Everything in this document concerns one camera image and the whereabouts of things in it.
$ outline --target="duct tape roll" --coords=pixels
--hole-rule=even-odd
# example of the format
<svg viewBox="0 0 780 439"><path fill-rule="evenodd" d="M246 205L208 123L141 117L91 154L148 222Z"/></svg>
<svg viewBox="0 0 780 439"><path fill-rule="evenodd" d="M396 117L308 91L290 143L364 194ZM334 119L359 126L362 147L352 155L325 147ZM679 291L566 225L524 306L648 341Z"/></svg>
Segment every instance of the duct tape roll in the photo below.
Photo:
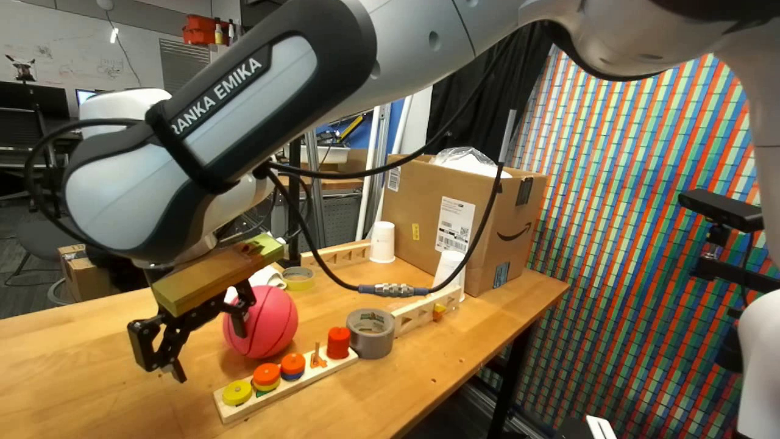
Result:
<svg viewBox="0 0 780 439"><path fill-rule="evenodd" d="M390 311L362 306L347 316L352 348L362 358L382 358L393 348L396 319Z"/></svg>

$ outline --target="ceiling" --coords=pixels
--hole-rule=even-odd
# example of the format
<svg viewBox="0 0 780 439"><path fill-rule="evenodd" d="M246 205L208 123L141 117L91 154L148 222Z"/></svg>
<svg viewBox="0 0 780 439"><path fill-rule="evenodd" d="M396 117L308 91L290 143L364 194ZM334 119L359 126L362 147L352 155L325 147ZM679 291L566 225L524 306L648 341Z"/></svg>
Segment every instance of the ceiling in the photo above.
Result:
<svg viewBox="0 0 780 439"><path fill-rule="evenodd" d="M98 0L23 0L39 6L106 20ZM119 23L180 34L187 14L213 14L213 0L114 0L109 16Z"/></svg>

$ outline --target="cardboard box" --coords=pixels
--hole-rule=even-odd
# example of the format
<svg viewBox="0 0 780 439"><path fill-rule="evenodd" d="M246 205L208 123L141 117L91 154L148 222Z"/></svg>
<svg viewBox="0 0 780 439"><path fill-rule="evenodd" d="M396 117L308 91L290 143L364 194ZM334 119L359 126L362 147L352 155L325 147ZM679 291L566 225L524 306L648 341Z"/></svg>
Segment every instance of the cardboard box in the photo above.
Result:
<svg viewBox="0 0 780 439"><path fill-rule="evenodd" d="M523 275L549 178L506 167L481 243L467 266L467 293L481 295ZM492 178L417 159L387 175L382 220L396 222L396 255L437 273L440 248L467 250L485 214Z"/></svg>
<svg viewBox="0 0 780 439"><path fill-rule="evenodd" d="M106 267L94 266L83 243L61 245L61 271L74 299L94 299L118 293Z"/></svg>

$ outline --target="red ball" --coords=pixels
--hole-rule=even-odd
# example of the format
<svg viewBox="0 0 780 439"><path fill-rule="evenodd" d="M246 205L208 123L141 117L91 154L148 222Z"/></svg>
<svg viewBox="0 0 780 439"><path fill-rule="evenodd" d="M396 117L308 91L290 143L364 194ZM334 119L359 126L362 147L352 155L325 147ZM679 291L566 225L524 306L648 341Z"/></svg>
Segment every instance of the red ball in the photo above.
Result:
<svg viewBox="0 0 780 439"><path fill-rule="evenodd" d="M237 337L229 314L222 319L224 341L246 358L268 358L290 345L297 330L297 310L290 295L274 284L257 284L253 304L245 323L246 337Z"/></svg>

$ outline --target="wooden workbench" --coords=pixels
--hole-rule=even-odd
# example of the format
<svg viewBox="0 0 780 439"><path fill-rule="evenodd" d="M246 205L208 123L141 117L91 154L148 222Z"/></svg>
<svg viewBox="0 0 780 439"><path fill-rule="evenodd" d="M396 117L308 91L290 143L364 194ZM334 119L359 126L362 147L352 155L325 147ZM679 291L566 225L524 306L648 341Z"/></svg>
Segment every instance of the wooden workbench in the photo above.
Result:
<svg viewBox="0 0 780 439"><path fill-rule="evenodd" d="M339 267L347 281L430 283L397 260ZM540 319L566 283L524 273L440 323L396 338L381 361L359 361L248 421L224 426L213 389L248 375L253 362L233 354L222 323L196 332L183 348L187 383L144 373L125 323L156 311L148 291L0 319L0 431L3 436L396 436L415 426L485 361ZM325 338L364 304L393 310L401 299L347 293L325 275L295 293L300 352Z"/></svg>

